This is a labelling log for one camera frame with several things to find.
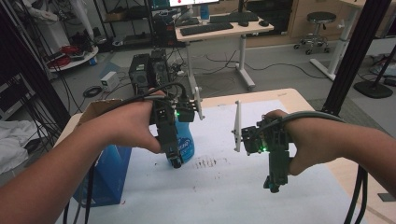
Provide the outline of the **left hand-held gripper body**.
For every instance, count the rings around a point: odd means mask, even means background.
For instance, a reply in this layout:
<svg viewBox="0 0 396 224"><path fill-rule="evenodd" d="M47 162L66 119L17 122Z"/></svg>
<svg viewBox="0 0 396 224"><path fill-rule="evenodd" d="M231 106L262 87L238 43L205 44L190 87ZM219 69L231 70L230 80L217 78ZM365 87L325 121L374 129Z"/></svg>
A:
<svg viewBox="0 0 396 224"><path fill-rule="evenodd" d="M199 95L190 99L185 90L179 96L150 95L153 100L150 123L157 128L157 139L164 153L178 153L177 123L192 123L195 115L202 115Z"/></svg>

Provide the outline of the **blue spray bottle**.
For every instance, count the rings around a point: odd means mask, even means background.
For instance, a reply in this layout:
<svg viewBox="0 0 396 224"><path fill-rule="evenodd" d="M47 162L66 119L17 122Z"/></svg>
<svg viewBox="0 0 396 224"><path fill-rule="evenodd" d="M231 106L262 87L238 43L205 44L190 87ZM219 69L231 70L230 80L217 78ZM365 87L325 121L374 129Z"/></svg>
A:
<svg viewBox="0 0 396 224"><path fill-rule="evenodd" d="M194 155L195 146L188 122L175 122L177 129L177 150L179 151L183 163L188 162Z"/></svg>

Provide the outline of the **person's right hand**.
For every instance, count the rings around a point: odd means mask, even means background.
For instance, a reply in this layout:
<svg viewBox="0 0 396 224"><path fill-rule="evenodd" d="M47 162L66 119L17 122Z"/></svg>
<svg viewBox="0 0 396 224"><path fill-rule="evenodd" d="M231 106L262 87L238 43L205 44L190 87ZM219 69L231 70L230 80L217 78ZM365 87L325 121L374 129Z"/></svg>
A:
<svg viewBox="0 0 396 224"><path fill-rule="evenodd" d="M342 122L319 118L287 121L284 127L297 148L290 162L290 174L299 175L311 166L338 159L339 128L344 126Z"/></svg>

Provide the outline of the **person's left hand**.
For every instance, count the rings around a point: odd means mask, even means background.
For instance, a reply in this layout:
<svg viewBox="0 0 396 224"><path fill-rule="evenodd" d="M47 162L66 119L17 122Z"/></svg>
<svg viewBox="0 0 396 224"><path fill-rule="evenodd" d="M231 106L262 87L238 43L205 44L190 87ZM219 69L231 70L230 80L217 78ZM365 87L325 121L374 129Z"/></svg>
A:
<svg viewBox="0 0 396 224"><path fill-rule="evenodd" d="M93 142L99 147L141 147L155 154L161 153L159 141L149 130L152 106L151 100L130 103L93 119L89 122L96 130Z"/></svg>

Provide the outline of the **white table mat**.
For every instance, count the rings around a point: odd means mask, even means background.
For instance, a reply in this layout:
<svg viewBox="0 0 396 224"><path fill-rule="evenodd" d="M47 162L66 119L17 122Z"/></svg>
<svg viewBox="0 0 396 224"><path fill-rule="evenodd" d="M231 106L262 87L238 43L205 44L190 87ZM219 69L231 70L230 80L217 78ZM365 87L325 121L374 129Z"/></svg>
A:
<svg viewBox="0 0 396 224"><path fill-rule="evenodd" d="M280 109L278 100L242 104L242 124ZM234 150L236 105L215 105L191 123L195 153L175 169L163 154L134 148L120 203L83 207L74 198L65 224L356 224L361 208L325 165L317 165L272 193L263 187L268 153Z"/></svg>

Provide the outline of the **open blue cardboard box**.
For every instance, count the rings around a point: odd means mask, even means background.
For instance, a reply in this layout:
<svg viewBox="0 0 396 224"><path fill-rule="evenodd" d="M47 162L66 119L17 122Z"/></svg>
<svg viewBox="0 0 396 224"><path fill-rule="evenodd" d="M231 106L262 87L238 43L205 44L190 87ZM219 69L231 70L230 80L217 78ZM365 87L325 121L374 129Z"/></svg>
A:
<svg viewBox="0 0 396 224"><path fill-rule="evenodd" d="M93 166L92 189L88 187L90 175L86 175L73 195L74 199L86 207L90 192L91 207L120 203L131 152L130 147L115 145L103 149Z"/></svg>

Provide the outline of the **white power supply box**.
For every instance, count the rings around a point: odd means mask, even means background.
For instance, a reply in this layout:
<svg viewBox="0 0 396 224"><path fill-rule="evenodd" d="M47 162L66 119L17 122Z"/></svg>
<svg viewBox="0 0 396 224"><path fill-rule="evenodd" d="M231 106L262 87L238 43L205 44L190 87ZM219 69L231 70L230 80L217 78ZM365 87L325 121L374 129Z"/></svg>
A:
<svg viewBox="0 0 396 224"><path fill-rule="evenodd" d="M114 71L108 72L100 81L105 92L114 91L120 84L119 77Z"/></svg>

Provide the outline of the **black keyboard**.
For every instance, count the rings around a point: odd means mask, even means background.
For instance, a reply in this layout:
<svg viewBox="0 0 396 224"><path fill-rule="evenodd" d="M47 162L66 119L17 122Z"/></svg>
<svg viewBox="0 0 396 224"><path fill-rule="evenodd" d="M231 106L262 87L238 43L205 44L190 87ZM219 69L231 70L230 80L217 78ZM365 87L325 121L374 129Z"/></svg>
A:
<svg viewBox="0 0 396 224"><path fill-rule="evenodd" d="M259 17L253 12L233 12L227 15L211 16L209 19L209 21L212 23L258 21L258 20Z"/></svg>
<svg viewBox="0 0 396 224"><path fill-rule="evenodd" d="M199 34L205 34L205 33L222 31L222 30L229 30L229 29L233 29L233 26L229 22L209 23L206 25L182 28L180 30L180 33L183 36L188 36L188 35L199 35Z"/></svg>

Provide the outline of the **round white table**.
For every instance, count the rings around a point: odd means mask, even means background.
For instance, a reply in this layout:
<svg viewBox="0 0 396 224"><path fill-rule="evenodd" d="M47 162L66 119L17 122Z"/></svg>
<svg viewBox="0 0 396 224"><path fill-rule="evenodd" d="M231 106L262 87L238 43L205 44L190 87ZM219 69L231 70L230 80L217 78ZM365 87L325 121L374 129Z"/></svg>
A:
<svg viewBox="0 0 396 224"><path fill-rule="evenodd" d="M53 68L50 69L50 71L51 71L51 73L58 72L58 71L63 71L63 70L66 70L66 69L70 69L70 68L79 66L79 65L81 65L83 63L89 62L91 59L94 59L96 57L98 51L99 51L99 48L98 47L94 47L92 49L92 52L87 52L84 55L84 59L83 60L72 61L69 64L67 64L65 66L61 66L61 67L53 67Z"/></svg>

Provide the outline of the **black round-base stand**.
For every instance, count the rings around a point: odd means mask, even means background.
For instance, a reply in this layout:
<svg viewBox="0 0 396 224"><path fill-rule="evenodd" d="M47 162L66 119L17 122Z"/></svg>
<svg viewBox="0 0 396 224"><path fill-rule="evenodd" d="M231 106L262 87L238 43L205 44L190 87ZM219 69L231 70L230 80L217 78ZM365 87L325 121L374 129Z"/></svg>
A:
<svg viewBox="0 0 396 224"><path fill-rule="evenodd" d="M387 70L387 68L395 54L396 54L396 45L393 47L393 50L391 51L391 53L388 56L387 60L385 61L384 65L382 66L375 81L367 80L367 81L358 82L353 86L353 88L357 92L359 92L369 98L382 99L382 98L390 97L393 94L393 91L390 88L385 87L384 85L380 84L379 81L384 76L384 74L385 74L385 72L386 72L386 70Z"/></svg>

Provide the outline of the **white desk with wooden top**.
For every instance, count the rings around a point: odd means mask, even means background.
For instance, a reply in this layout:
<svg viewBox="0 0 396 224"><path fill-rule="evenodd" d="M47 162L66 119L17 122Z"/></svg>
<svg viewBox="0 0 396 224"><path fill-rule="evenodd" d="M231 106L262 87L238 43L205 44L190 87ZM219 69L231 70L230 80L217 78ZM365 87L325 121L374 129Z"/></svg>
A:
<svg viewBox="0 0 396 224"><path fill-rule="evenodd" d="M245 69L247 35L265 33L265 32L272 31L274 29L274 26L270 23L269 23L269 26L267 26L267 27L260 26L259 25L260 21L263 21L263 20L250 21L248 23L248 27L239 26L237 22L230 22L230 24L233 26L233 29L210 32L210 33L199 34L199 35L183 36L180 33L180 30L182 28L188 28L188 27L200 26L200 25L177 27L175 29L177 41L183 42L186 45L188 79L189 79L189 82L191 85L192 93L199 92L200 87L197 85L194 73L192 71L191 42L206 41L206 40L211 40L211 39L215 39L216 41L219 41L221 38L230 38L230 37L237 37L239 39L239 62L235 66L235 69L238 72L238 74L241 76L241 78L246 82L247 89L249 91L251 91L255 87L255 83L253 82L253 80L251 79L251 77L249 76L248 72Z"/></svg>

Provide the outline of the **black metal shelf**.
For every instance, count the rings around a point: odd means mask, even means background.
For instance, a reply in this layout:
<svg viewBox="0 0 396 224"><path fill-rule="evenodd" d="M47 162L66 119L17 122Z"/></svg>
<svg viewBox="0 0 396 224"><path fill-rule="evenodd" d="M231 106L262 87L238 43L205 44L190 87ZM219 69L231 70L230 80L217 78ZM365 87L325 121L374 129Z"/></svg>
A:
<svg viewBox="0 0 396 224"><path fill-rule="evenodd" d="M99 22L116 50L152 45L148 0L93 0Z"/></svg>

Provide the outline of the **computer monitor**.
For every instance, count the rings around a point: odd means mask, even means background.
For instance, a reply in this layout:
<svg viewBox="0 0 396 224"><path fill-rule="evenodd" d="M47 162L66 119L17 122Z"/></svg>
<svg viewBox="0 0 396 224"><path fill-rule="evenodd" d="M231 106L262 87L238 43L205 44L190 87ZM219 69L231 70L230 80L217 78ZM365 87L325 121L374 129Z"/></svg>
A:
<svg viewBox="0 0 396 224"><path fill-rule="evenodd" d="M152 10L169 9L174 7L199 6L218 3L219 0L148 0Z"/></svg>

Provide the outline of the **black metal frame post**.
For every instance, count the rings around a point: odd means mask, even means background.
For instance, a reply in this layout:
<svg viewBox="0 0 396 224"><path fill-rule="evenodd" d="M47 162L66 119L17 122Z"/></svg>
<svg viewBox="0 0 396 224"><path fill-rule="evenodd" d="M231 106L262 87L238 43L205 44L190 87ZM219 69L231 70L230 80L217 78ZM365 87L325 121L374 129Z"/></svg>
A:
<svg viewBox="0 0 396 224"><path fill-rule="evenodd" d="M50 84L44 66L29 49L16 22L11 19L7 1L0 0L0 68L7 67L21 72L55 123L63 129L70 120L70 115Z"/></svg>
<svg viewBox="0 0 396 224"><path fill-rule="evenodd" d="M337 116L375 33L393 0L365 0L322 112Z"/></svg>

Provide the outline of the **white desk frame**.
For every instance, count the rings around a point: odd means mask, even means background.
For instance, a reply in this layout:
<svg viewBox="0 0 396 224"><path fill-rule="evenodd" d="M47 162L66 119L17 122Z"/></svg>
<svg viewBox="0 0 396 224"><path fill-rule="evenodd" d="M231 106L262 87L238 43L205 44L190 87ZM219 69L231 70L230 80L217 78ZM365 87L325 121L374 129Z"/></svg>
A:
<svg viewBox="0 0 396 224"><path fill-rule="evenodd" d="M343 59L343 55L346 52L348 45L348 38L352 31L355 20L358 14L364 7L366 0L339 0L341 3L347 6L349 9L347 17L341 19L339 27L343 29L340 37L336 42L335 50L332 54L332 59L328 66L323 65L320 61L316 59L311 59L310 62L329 80L334 81L336 77L336 68L338 64Z"/></svg>

